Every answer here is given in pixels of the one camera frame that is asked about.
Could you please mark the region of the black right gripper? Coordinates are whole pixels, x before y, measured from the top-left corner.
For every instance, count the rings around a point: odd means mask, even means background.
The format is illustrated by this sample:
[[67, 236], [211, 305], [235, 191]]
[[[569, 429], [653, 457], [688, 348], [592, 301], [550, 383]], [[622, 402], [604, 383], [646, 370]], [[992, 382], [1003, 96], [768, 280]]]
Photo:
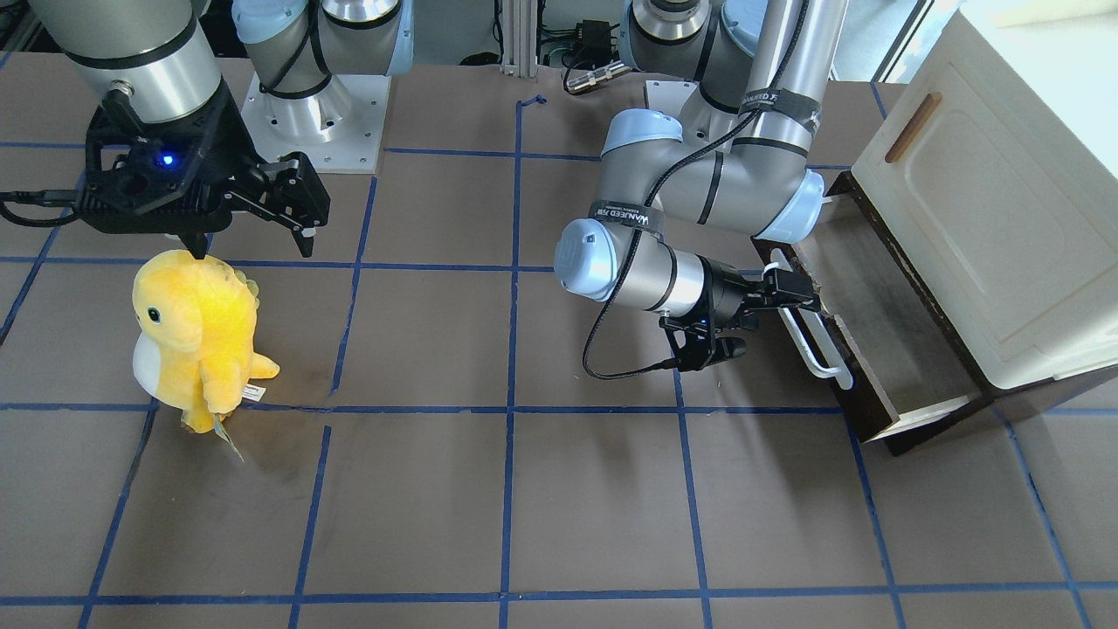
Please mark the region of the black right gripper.
[[111, 89], [86, 132], [86, 163], [73, 215], [100, 232], [176, 234], [197, 261], [231, 210], [280, 223], [300, 256], [313, 255], [331, 198], [307, 154], [260, 163], [231, 89], [183, 118], [144, 123], [120, 89]]

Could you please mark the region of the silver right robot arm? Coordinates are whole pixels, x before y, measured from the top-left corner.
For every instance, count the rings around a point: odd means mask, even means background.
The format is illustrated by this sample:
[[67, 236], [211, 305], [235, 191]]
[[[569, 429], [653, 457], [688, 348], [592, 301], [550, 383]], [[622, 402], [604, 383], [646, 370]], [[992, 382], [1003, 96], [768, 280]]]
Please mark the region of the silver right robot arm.
[[29, 202], [72, 207], [100, 232], [169, 234], [201, 259], [236, 211], [280, 223], [311, 256], [330, 196], [302, 152], [255, 147], [188, 1], [32, 1], [100, 95], [83, 183]]

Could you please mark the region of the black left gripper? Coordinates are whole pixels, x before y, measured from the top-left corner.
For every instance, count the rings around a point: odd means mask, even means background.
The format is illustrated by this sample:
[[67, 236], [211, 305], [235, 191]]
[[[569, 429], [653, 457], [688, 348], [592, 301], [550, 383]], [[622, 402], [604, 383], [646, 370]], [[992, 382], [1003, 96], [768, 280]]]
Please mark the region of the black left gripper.
[[690, 370], [703, 370], [736, 358], [747, 347], [740, 337], [719, 337], [726, 330], [755, 333], [762, 309], [821, 311], [821, 299], [807, 276], [787, 268], [771, 267], [762, 278], [750, 280], [733, 266], [701, 256], [704, 287], [699, 304], [701, 323], [690, 326]]

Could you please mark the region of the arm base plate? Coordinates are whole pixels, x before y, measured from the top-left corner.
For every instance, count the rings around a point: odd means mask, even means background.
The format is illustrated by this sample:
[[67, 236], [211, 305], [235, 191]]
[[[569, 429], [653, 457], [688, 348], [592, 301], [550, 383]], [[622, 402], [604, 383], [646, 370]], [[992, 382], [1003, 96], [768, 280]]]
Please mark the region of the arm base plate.
[[300, 151], [319, 174], [375, 174], [391, 85], [388, 76], [335, 75], [319, 94], [285, 101], [260, 93], [252, 76], [241, 118], [267, 161]]
[[645, 101], [650, 109], [678, 120], [689, 135], [709, 132], [710, 107], [694, 82], [650, 79], [645, 83]]

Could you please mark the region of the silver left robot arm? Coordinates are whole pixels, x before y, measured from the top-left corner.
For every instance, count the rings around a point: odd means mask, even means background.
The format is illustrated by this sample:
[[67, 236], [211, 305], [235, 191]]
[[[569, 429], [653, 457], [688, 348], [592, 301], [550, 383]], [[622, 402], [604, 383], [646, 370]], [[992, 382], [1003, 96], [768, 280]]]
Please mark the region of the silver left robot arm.
[[623, 61], [695, 84], [681, 114], [612, 118], [586, 218], [563, 227], [563, 289], [654, 312], [671, 358], [695, 371], [738, 358], [762, 309], [821, 309], [811, 279], [768, 267], [750, 282], [667, 245], [669, 218], [797, 244], [818, 220], [823, 179], [807, 166], [847, 4], [844, 1], [631, 1]]

